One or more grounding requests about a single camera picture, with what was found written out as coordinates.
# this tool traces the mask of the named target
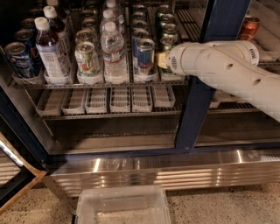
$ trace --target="speckled floor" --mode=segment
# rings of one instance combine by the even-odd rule
[[[167,192],[172,224],[280,223],[280,183]],[[1,224],[64,224],[72,215],[46,188],[30,190]]]

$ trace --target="bottle cap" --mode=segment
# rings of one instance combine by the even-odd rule
[[[103,12],[104,18],[112,18],[114,16],[114,12],[112,10],[105,10]]]
[[[108,7],[108,8],[114,8],[114,7],[116,7],[116,1],[115,1],[115,0],[108,0],[108,1],[107,1],[107,7]]]
[[[44,14],[46,18],[56,18],[58,16],[53,6],[44,7]]]
[[[50,25],[48,24],[45,17],[37,17],[35,18],[35,25],[37,30],[39,31],[47,31],[50,29]]]
[[[46,0],[47,5],[56,6],[59,4],[58,0]]]
[[[114,22],[107,22],[105,24],[105,30],[107,32],[113,32],[116,30],[116,24]]]

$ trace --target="aluminum can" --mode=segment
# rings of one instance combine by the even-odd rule
[[[16,70],[19,78],[33,78],[37,76],[34,72],[33,63],[29,57],[26,47],[23,43],[13,42],[8,44],[4,51],[6,58]]]
[[[168,52],[177,44],[178,37],[175,35],[166,35],[160,39],[160,50],[162,52]]]
[[[93,43],[79,43],[76,46],[75,57],[80,76],[92,77],[100,73],[100,63]]]
[[[149,38],[140,39],[137,43],[138,74],[153,74],[155,43]]]
[[[135,21],[135,20],[142,20],[142,21],[145,21],[147,22],[147,17],[146,17],[146,14],[143,13],[143,12],[134,12],[132,15],[131,15],[131,19],[132,21]]]
[[[149,37],[149,32],[143,29],[137,29],[131,34],[132,36],[132,59],[133,59],[133,66],[135,68],[138,67],[137,64],[137,56],[138,56],[138,49],[137,44],[140,39],[147,39]]]
[[[170,6],[168,4],[162,4],[157,7],[156,24],[157,24],[157,21],[160,19],[160,17],[164,14],[173,14],[172,9],[170,8]]]
[[[84,30],[81,30],[81,31],[77,31],[75,42],[76,42],[76,45],[78,45],[81,42],[94,43],[93,31],[90,30],[90,29],[84,29]]]
[[[26,19],[22,20],[20,22],[20,26],[23,29],[32,31],[34,37],[36,36],[37,29],[36,29],[36,26],[35,26],[34,18],[29,17],[29,18],[26,18]]]
[[[93,31],[94,36],[96,37],[96,40],[99,39],[98,37],[98,20],[96,18],[85,18],[81,22],[81,29],[90,29]]]
[[[252,40],[259,29],[260,19],[257,17],[245,17],[238,35],[240,40]]]
[[[143,4],[134,4],[132,6],[132,11],[133,11],[133,13],[135,13],[135,12],[142,12],[145,15],[147,15],[147,13],[148,13],[147,7],[145,5],[143,5]]]
[[[179,29],[176,24],[165,24],[160,33],[160,38],[167,35],[175,35],[177,38],[179,37]]]
[[[31,9],[29,10],[29,15],[31,18],[41,18],[45,16],[42,9]]]
[[[131,31],[134,32],[137,29],[148,30],[148,24],[143,20],[135,20],[131,24]]]
[[[26,51],[29,53],[36,74],[38,74],[43,66],[42,59],[36,47],[35,37],[30,30],[20,30],[14,35],[15,40],[25,45]]]

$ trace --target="white robotic arm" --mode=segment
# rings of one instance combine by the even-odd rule
[[[280,122],[280,75],[257,67],[258,60],[252,43],[222,41],[177,45],[169,52],[167,65],[175,74],[197,76]]]

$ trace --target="plastic bin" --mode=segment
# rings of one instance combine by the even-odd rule
[[[169,224],[165,190],[161,185],[84,190],[76,224]]]
[[[150,87],[133,87],[132,94],[132,112],[151,112],[152,100]]]
[[[90,88],[87,91],[86,111],[88,114],[107,113],[107,89]]]
[[[172,108],[175,96],[171,85],[151,87],[152,98],[156,108]]]

